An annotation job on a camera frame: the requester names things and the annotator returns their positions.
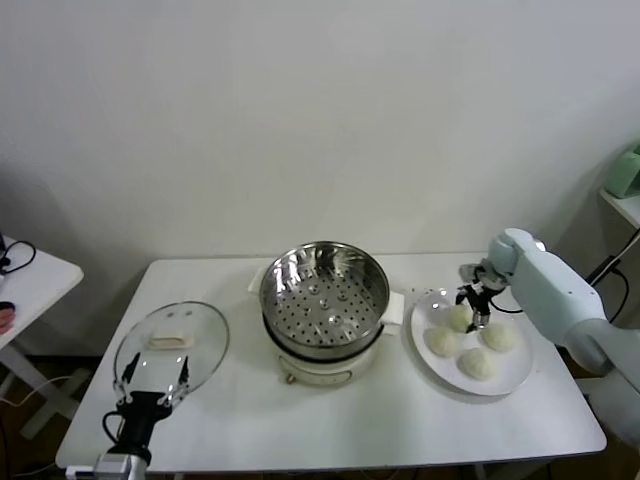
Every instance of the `steamed bun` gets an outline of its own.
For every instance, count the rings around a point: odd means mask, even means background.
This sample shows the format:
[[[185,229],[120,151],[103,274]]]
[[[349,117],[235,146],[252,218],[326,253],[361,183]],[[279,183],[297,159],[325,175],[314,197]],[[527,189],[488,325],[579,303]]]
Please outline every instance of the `steamed bun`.
[[[456,332],[467,333],[467,328],[473,323],[473,310],[467,305],[453,305],[449,307],[449,325]]]
[[[448,328],[430,328],[426,331],[426,337],[429,350],[439,357],[453,357],[460,350],[460,340]]]
[[[495,366],[491,358],[481,348],[472,348],[464,352],[458,360],[458,368],[471,378],[486,381],[495,374]]]
[[[484,343],[497,352],[508,352],[516,344],[516,336],[513,328],[495,323],[483,328],[480,336]]]

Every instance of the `white plate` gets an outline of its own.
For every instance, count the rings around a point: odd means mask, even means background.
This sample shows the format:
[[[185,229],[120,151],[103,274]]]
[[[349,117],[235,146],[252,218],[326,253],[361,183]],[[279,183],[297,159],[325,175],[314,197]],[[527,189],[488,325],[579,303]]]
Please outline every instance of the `white plate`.
[[[429,367],[442,379],[453,386],[477,395],[505,395],[518,388],[529,376],[533,367],[533,350],[529,339],[519,322],[512,316],[496,311],[491,312],[489,323],[502,323],[513,328],[516,344],[509,352],[500,353],[485,345],[478,332],[455,333],[462,340],[462,348],[451,358],[435,355],[427,347],[425,332],[432,327],[448,327],[448,309],[455,303],[454,289],[452,294],[445,290],[437,290],[422,297],[413,307],[411,314],[410,334],[418,354]],[[475,380],[458,368],[457,362],[466,350],[481,347],[491,356],[496,368],[496,375],[486,381]]]

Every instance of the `table leg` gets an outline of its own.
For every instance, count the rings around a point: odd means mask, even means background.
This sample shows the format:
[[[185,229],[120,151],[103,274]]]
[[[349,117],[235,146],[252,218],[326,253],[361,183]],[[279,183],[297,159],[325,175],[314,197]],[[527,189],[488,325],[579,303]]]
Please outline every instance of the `table leg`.
[[[91,372],[89,372],[88,370],[84,370],[81,368],[77,369],[75,372],[73,372],[71,378],[69,378],[66,382],[64,382],[64,384],[62,384],[62,386],[60,387],[60,391],[67,395],[71,395],[82,386],[82,384],[89,378],[90,375]],[[22,430],[20,430],[20,434],[24,438],[31,440],[40,430],[42,430],[42,428],[47,424],[49,420],[51,420],[51,417],[53,417],[55,414],[56,409],[53,408],[53,406],[51,406],[49,402],[45,403],[40,408],[40,410],[38,410],[33,415],[33,417],[31,417],[31,419],[25,424],[25,426],[22,427]]]
[[[4,398],[9,389],[11,388],[11,384],[15,380],[16,376],[13,372],[9,372],[4,380],[2,381],[2,385],[0,385],[0,398]]]
[[[18,378],[33,389],[38,389],[38,393],[47,399],[56,412],[65,416],[69,420],[78,408],[78,402],[62,393],[52,384],[45,384],[47,378],[42,375],[27,358],[11,345],[5,345],[0,350],[0,363],[11,370]]]

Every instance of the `white wall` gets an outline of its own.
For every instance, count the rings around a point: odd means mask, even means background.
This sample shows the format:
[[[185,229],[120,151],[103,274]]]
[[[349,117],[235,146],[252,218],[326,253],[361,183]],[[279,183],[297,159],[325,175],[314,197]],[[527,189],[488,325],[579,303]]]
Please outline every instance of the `white wall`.
[[[86,273],[27,343],[100,352],[158,257],[481,251],[520,226],[592,260],[597,229],[567,230],[640,132],[639,18],[635,0],[2,2],[0,225]]]

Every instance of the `white shelf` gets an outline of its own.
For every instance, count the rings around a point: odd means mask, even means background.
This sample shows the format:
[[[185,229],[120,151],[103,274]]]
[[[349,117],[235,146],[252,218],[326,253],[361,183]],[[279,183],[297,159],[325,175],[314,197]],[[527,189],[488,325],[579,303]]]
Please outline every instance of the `white shelf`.
[[[605,190],[600,190],[600,195],[609,205],[615,208],[633,228],[640,227],[640,196],[621,199],[614,197]]]

